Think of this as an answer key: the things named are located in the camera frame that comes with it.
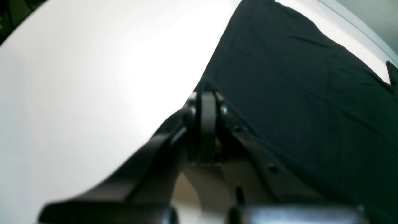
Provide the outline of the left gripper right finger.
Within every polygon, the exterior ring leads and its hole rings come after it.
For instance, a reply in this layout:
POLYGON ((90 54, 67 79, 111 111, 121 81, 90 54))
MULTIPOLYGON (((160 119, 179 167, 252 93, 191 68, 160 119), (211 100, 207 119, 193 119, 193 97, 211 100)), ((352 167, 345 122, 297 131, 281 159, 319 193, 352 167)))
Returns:
POLYGON ((227 224, 369 224, 357 207, 321 194, 256 142, 226 106, 219 109, 221 169, 232 194, 227 224))

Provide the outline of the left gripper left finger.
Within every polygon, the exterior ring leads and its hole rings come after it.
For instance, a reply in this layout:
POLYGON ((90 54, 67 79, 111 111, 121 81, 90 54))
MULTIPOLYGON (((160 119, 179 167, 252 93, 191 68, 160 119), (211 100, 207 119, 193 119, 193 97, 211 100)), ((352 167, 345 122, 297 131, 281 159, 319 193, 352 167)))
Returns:
POLYGON ((175 182, 187 163, 195 110, 178 110, 149 141, 97 186, 48 203, 39 224, 178 224, 170 204, 175 182))

